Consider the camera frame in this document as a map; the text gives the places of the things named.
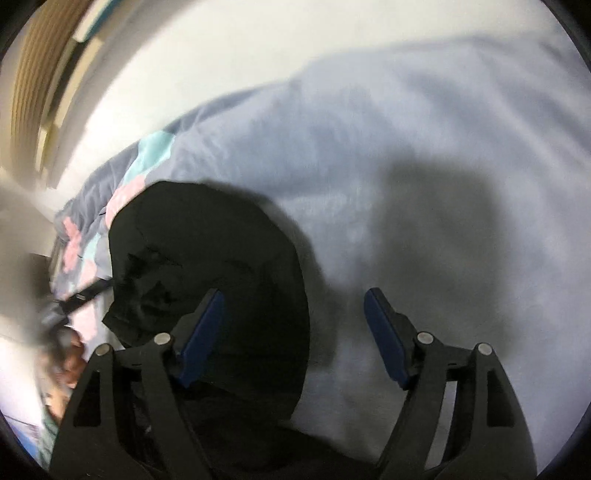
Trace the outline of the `person's left hand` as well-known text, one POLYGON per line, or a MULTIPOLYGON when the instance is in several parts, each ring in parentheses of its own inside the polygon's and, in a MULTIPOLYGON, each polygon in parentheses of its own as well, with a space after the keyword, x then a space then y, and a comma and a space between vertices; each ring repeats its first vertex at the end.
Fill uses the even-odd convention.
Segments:
POLYGON ((54 421, 60 424, 87 362, 84 359, 85 344, 75 329, 61 329, 57 346, 56 353, 47 360, 48 387, 44 402, 54 421))

